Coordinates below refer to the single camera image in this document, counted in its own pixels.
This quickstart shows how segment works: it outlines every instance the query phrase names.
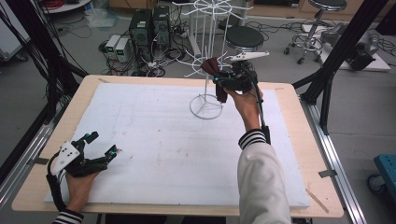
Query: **wooden table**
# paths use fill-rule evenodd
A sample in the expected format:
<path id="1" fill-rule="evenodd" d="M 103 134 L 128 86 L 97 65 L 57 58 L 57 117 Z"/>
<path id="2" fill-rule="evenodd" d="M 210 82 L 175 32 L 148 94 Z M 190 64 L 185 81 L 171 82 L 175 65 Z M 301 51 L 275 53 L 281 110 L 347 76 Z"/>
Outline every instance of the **wooden table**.
<path id="1" fill-rule="evenodd" d="M 71 139 L 74 131 L 100 83 L 130 83 L 149 85 L 204 86 L 203 79 L 147 78 L 88 76 L 80 87 L 60 122 L 53 131 L 40 158 L 50 159 L 64 140 Z M 318 172 L 327 168 L 305 117 L 294 88 L 285 83 L 259 83 L 263 90 L 275 90 L 290 141 L 304 179 L 310 207 L 292 208 L 293 217 L 341 217 L 344 214 L 338 195 L 329 177 L 321 178 Z M 46 180 L 47 166 L 36 164 L 26 178 L 12 208 L 16 211 L 56 211 L 53 203 L 45 203 L 49 191 Z M 196 216 L 239 216 L 237 206 L 157 205 L 89 203 L 84 212 L 129 213 Z"/>

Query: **hand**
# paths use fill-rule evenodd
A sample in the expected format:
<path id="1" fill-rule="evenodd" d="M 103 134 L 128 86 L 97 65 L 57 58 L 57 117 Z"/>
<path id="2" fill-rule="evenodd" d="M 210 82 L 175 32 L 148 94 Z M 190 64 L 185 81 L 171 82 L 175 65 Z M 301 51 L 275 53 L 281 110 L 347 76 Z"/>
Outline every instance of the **hand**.
<path id="1" fill-rule="evenodd" d="M 73 177 L 66 174 L 67 186 L 69 187 L 69 204 L 67 209 L 74 212 L 81 212 L 90 197 L 93 180 L 98 173 L 84 177 Z"/>
<path id="2" fill-rule="evenodd" d="M 224 90 L 233 97 L 235 107 L 245 123 L 246 131 L 260 129 L 259 108 L 255 91 L 252 89 L 244 94 L 238 94 L 236 91 Z"/>

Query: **jacket sleeve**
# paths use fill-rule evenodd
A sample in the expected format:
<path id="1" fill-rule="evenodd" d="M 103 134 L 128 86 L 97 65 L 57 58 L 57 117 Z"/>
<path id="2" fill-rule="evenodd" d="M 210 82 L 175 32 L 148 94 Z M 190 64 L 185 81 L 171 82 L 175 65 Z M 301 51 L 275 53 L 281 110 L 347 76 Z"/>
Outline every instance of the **jacket sleeve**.
<path id="1" fill-rule="evenodd" d="M 62 212 L 59 213 L 59 215 L 52 222 L 52 224 L 81 224 L 83 218 L 84 216 L 80 213 L 64 209 Z"/>
<path id="2" fill-rule="evenodd" d="M 290 223 L 282 167 L 261 130 L 250 130 L 239 140 L 240 222 Z"/>

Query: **white wire stand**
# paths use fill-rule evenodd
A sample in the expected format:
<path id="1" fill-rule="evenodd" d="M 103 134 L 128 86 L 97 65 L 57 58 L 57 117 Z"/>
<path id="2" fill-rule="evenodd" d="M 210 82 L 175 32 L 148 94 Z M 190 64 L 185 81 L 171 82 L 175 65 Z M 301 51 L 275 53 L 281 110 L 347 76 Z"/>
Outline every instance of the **white wire stand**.
<path id="1" fill-rule="evenodd" d="M 184 77 L 190 77 L 192 75 L 201 75 L 205 76 L 205 91 L 204 94 L 199 94 L 195 98 L 190 101 L 190 111 L 193 115 L 200 119 L 215 119 L 221 115 L 222 112 L 222 104 L 217 100 L 217 97 L 213 94 L 207 93 L 207 85 L 209 83 L 209 74 L 203 71 L 201 68 L 201 64 L 213 57 L 213 49 L 214 49 L 214 41 L 215 41 L 215 32 L 217 29 L 218 16 L 227 16 L 226 27 L 224 31 L 224 38 L 221 48 L 221 56 L 218 57 L 219 69 L 221 70 L 223 66 L 230 66 L 223 61 L 228 57 L 224 58 L 227 53 L 224 51 L 225 47 L 225 37 L 227 34 L 228 23 L 230 15 L 234 15 L 236 18 L 240 20 L 244 20 L 245 18 L 241 18 L 240 16 L 232 13 L 233 8 L 239 8 L 243 10 L 248 10 L 250 8 L 247 7 L 233 7 L 229 4 L 231 0 L 211 0 L 207 2 L 206 0 L 197 0 L 193 3 L 183 3 L 177 4 L 173 3 L 176 6 L 190 6 L 191 11 L 188 13 L 183 13 L 183 15 L 190 15 L 195 13 L 195 32 L 194 37 L 195 40 L 198 36 L 198 19 L 203 16 L 203 24 L 202 24 L 202 41 L 201 41 L 201 57 L 195 57 L 190 53 L 187 53 L 193 58 L 192 63 L 186 63 L 177 60 L 179 63 L 184 63 L 190 65 L 194 70 L 189 75 Z M 208 39 L 205 40 L 206 35 L 206 18 L 210 18 L 210 27 L 209 27 L 209 36 Z"/>

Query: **gray floor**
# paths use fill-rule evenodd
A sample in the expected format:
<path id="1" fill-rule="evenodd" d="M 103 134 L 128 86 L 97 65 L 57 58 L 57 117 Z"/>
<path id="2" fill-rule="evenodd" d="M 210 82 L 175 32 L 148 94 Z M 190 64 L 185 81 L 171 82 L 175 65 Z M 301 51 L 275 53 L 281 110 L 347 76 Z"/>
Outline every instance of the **gray floor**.
<path id="1" fill-rule="evenodd" d="M 82 11 L 64 13 L 54 17 L 54 22 L 77 21 Z M 279 26 L 291 20 L 252 19 L 264 24 Z M 101 74 L 106 61 L 98 46 L 112 34 L 124 33 L 129 20 L 118 19 L 116 26 L 106 29 L 85 26 L 86 22 L 74 23 L 72 33 L 61 37 L 63 44 L 76 61 L 90 74 Z M 293 83 L 319 69 L 308 55 L 304 64 L 296 61 L 301 51 L 293 49 L 290 55 L 283 50 L 294 32 L 280 30 L 268 34 L 261 50 L 268 50 L 270 56 L 252 60 L 259 74 L 259 81 Z M 396 38 L 383 36 L 393 43 Z M 395 57 L 380 50 L 378 55 L 386 62 L 396 64 Z M 166 68 L 166 77 L 179 77 L 191 72 L 184 64 L 174 63 Z M 340 160 L 346 170 L 349 182 L 355 192 L 367 223 L 396 223 L 394 207 L 367 189 L 368 175 L 376 173 L 373 158 L 381 153 L 395 153 L 396 149 L 396 68 L 388 72 L 352 72 L 339 70 L 333 81 L 332 100 L 329 115 L 329 132 Z M 46 103 L 46 82 L 32 61 L 12 61 L 0 67 L 0 162 L 3 163 L 11 150 L 29 128 Z M 303 93 L 306 87 L 297 90 Z M 0 223 L 50 223 L 55 213 L 25 213 L 12 211 L 14 195 L 0 211 Z M 87 215 L 84 223 L 93 223 L 95 215 Z M 340 218 L 314 218 L 314 223 L 350 223 L 347 214 Z"/>

